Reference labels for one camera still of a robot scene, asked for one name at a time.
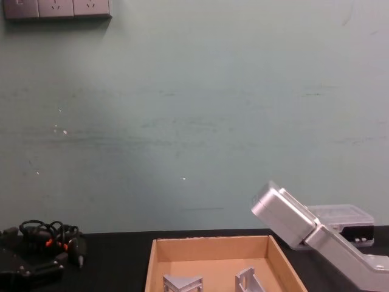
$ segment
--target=black tabletop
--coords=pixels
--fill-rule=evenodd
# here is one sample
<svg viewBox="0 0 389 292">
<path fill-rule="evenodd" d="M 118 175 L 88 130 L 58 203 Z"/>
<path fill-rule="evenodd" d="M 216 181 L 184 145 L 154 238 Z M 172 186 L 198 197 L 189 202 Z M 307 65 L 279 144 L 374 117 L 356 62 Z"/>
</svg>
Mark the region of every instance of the black tabletop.
<svg viewBox="0 0 389 292">
<path fill-rule="evenodd" d="M 143 292 L 151 244 L 155 238 L 269 235 L 268 229 L 129 232 L 89 234 L 88 261 L 80 271 L 68 265 L 61 282 L 37 292 Z M 314 251 L 292 251 L 277 239 L 308 291 L 357 292 L 350 281 Z M 367 254 L 389 256 L 389 226 L 375 228 L 375 244 L 361 249 Z"/>
</svg>

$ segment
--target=wall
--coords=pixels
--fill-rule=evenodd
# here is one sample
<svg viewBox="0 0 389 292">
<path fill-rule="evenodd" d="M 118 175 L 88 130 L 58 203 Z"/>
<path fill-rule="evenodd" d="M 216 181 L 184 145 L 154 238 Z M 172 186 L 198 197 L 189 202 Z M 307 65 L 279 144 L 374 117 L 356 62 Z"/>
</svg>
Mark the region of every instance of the wall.
<svg viewBox="0 0 389 292">
<path fill-rule="evenodd" d="M 0 228 L 261 228 L 270 179 L 389 224 L 388 1 L 113 2 L 0 22 Z"/>
</svg>

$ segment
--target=cardboard box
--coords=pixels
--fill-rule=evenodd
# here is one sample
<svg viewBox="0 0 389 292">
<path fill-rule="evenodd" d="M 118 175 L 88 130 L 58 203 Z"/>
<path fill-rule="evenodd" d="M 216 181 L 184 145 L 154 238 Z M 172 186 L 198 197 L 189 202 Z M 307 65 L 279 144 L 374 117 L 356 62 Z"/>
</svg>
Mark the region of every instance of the cardboard box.
<svg viewBox="0 0 389 292">
<path fill-rule="evenodd" d="M 202 276 L 204 292 L 235 292 L 235 275 L 255 268 L 266 292 L 307 292 L 272 236 L 153 241 L 145 292 L 163 292 L 163 276 Z"/>
</svg>

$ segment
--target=power outlet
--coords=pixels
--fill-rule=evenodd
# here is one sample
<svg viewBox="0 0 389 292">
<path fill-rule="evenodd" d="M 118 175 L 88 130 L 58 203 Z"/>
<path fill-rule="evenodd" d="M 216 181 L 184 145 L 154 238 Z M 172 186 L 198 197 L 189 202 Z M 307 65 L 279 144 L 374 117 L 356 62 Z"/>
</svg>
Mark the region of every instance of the power outlet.
<svg viewBox="0 0 389 292">
<path fill-rule="evenodd" d="M 110 17 L 109 0 L 74 0 L 74 15 Z"/>
<path fill-rule="evenodd" d="M 73 0 L 38 0 L 38 7 L 40 18 L 74 16 Z"/>
<path fill-rule="evenodd" d="M 38 0 L 3 0 L 6 19 L 38 18 Z"/>
</svg>

